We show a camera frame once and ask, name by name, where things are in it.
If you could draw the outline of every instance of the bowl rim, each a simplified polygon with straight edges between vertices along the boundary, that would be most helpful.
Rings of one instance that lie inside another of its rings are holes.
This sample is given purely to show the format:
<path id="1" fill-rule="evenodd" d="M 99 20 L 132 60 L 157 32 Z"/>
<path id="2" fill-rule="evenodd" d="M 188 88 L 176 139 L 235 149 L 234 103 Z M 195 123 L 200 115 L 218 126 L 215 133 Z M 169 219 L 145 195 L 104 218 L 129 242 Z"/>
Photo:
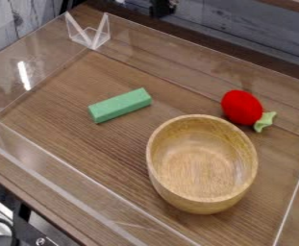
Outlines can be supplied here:
<path id="1" fill-rule="evenodd" d="M 216 196 L 216 197 L 210 197 L 210 198 L 197 198 L 197 197 L 188 197 L 188 196 L 181 196 L 179 193 L 173 192 L 164 183 L 160 182 L 160 179 L 157 178 L 157 173 L 152 167 L 152 161 L 151 161 L 151 154 L 149 154 L 149 150 L 151 150 L 151 145 L 152 142 L 155 140 L 156 135 L 161 132 L 161 130 L 173 122 L 180 121 L 183 119 L 187 118 L 201 118 L 201 119 L 212 119 L 219 121 L 220 123 L 226 124 L 243 138 L 243 140 L 246 141 L 246 143 L 248 144 L 248 148 L 250 151 L 252 152 L 252 169 L 251 169 L 251 173 L 250 173 L 250 177 L 248 179 L 242 183 L 242 185 L 239 186 L 239 188 L 236 190 L 234 190 L 231 193 L 222 195 L 222 196 Z M 226 200 L 232 199 L 234 197 L 239 196 L 248 188 L 250 185 L 254 182 L 255 176 L 256 176 L 256 170 L 258 170 L 258 155 L 256 155 L 256 151 L 254 148 L 254 145 L 250 141 L 248 136 L 246 135 L 246 133 L 234 125 L 231 124 L 228 121 L 226 121 L 224 119 L 207 115 L 207 114 L 187 114 L 187 115 L 181 115 L 177 116 L 169 120 L 167 120 L 152 132 L 151 136 L 149 136 L 149 140 L 148 140 L 148 144 L 147 144 L 147 167 L 148 167 L 148 172 L 152 174 L 152 176 L 155 177 L 156 181 L 159 182 L 159 184 L 164 187 L 165 190 L 168 190 L 168 192 L 171 192 L 173 195 L 184 198 L 185 200 L 189 200 L 192 202 L 199 202 L 199 203 L 216 203 L 216 202 L 223 202 Z"/>

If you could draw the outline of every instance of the gray wall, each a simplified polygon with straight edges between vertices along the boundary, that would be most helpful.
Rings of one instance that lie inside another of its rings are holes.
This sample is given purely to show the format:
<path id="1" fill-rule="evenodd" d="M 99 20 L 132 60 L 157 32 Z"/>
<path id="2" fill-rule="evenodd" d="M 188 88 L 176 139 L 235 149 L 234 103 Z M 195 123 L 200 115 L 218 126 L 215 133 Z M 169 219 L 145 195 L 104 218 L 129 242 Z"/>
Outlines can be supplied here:
<path id="1" fill-rule="evenodd" d="M 299 13 L 255 0 L 179 0 L 163 19 L 299 64 Z M 149 0 L 125 0 L 148 14 Z"/>
<path id="2" fill-rule="evenodd" d="M 0 0 L 0 50 L 59 15 L 63 0 Z"/>

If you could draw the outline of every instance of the clear corner clip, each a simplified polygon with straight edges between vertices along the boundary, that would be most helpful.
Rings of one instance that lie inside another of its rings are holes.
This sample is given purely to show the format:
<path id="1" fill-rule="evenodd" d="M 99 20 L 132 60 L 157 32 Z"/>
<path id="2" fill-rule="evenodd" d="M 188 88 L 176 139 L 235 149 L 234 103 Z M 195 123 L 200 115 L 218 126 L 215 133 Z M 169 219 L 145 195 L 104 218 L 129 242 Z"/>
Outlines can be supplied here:
<path id="1" fill-rule="evenodd" d="M 65 13 L 65 22 L 69 38 L 88 49 L 96 50 L 111 39 L 109 18 L 107 13 L 103 15 L 97 30 L 91 27 L 83 29 L 68 12 Z"/>

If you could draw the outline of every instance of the green sponge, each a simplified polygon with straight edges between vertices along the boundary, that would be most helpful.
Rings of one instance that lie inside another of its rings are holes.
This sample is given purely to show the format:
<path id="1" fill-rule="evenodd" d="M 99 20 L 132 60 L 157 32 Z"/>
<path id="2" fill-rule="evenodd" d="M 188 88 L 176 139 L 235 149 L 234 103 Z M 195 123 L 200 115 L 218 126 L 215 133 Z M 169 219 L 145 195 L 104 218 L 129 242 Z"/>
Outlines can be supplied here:
<path id="1" fill-rule="evenodd" d="M 88 106 L 95 123 L 101 123 L 151 104 L 151 97 L 143 88 L 135 89 L 111 99 Z"/>

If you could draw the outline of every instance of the wooden bowl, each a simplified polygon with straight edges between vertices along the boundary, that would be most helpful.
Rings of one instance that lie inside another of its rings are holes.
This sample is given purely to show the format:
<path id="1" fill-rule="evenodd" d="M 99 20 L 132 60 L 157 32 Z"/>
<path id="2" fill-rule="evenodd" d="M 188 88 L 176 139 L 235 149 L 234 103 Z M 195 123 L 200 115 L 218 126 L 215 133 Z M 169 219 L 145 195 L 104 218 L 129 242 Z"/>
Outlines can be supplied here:
<path id="1" fill-rule="evenodd" d="M 147 146 L 149 179 L 163 199 L 200 214 L 228 209 L 256 175 L 256 153 L 246 134 L 220 118 L 192 114 L 168 120 Z"/>

